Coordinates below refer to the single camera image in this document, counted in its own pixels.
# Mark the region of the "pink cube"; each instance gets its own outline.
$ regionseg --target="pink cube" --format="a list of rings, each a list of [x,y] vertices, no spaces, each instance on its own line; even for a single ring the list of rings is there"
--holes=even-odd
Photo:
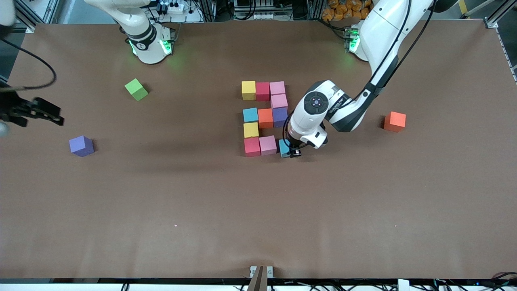
[[[269,91],[271,93],[271,96],[278,95],[278,94],[285,94],[284,81],[269,83]]]
[[[244,139],[244,152],[247,157],[260,156],[260,142],[258,137]]]
[[[274,155],[277,153],[277,141],[275,136],[259,137],[261,155]]]
[[[257,101],[269,101],[269,83],[257,82],[255,85],[255,95]]]
[[[271,108],[287,109],[287,97],[285,94],[271,95]]]

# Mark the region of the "toy block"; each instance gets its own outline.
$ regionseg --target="toy block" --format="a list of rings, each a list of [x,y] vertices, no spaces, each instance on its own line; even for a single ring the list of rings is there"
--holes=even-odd
[[[273,126],[274,127],[283,127],[286,119],[287,119],[287,109],[273,108]]]
[[[255,100],[255,81],[242,81],[242,99],[243,100]]]
[[[69,140],[68,143],[70,144],[70,152],[74,155],[83,157],[95,152],[92,140],[83,135]]]
[[[271,108],[285,108],[287,109],[287,97],[285,94],[271,96]]]
[[[384,118],[384,129],[398,133],[406,127],[406,115],[398,112],[390,112]]]
[[[127,83],[125,87],[136,101],[142,100],[142,98],[149,94],[137,79],[133,79],[131,82]]]
[[[259,136],[259,124],[256,122],[250,122],[244,124],[244,138],[258,137]]]
[[[257,101],[269,101],[269,83],[257,82],[255,93]]]
[[[290,145],[291,145],[291,143],[288,140],[286,140],[286,139],[280,139],[278,141],[278,147],[280,148],[280,156],[281,157],[290,157],[291,156],[289,154],[289,151],[291,151],[290,148],[289,148]]]
[[[259,113],[256,107],[243,109],[242,115],[244,116],[244,123],[259,121]]]
[[[261,155],[274,155],[277,153],[277,141],[275,136],[265,136],[258,138],[260,142]]]
[[[244,139],[244,152],[247,157],[260,156],[260,142],[258,137]]]
[[[259,109],[258,111],[258,127],[271,128],[273,127],[273,111],[271,108]]]
[[[271,96],[278,95],[278,94],[285,94],[284,81],[269,83],[269,92],[270,92]]]

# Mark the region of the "orange cube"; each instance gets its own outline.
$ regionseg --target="orange cube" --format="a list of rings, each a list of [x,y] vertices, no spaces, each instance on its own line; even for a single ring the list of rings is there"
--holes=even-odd
[[[272,128],[273,127],[273,110],[271,108],[259,109],[258,111],[258,127]]]
[[[406,115],[398,112],[390,112],[384,118],[384,129],[391,132],[400,132],[406,127]]]

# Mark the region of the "brown table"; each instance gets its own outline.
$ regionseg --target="brown table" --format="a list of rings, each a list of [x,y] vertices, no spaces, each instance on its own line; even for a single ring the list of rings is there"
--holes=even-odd
[[[401,49],[404,52],[416,28]],[[353,133],[299,159],[246,158],[241,80],[315,81],[351,95],[370,76],[308,22],[182,27],[145,65],[116,25],[42,25],[23,46],[60,107],[0,140],[0,277],[489,278],[517,269],[517,87],[495,30],[433,21]],[[21,54],[11,85],[48,80]],[[140,102],[124,84],[149,90]],[[407,114],[398,133],[379,128]],[[280,136],[279,129],[263,135]],[[79,158],[68,140],[97,152]]]

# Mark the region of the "green cube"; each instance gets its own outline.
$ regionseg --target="green cube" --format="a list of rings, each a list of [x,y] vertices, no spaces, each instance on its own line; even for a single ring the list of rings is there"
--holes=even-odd
[[[133,79],[133,81],[127,83],[125,87],[129,91],[129,94],[131,94],[131,96],[133,96],[137,101],[142,100],[142,98],[148,94],[137,79]]]

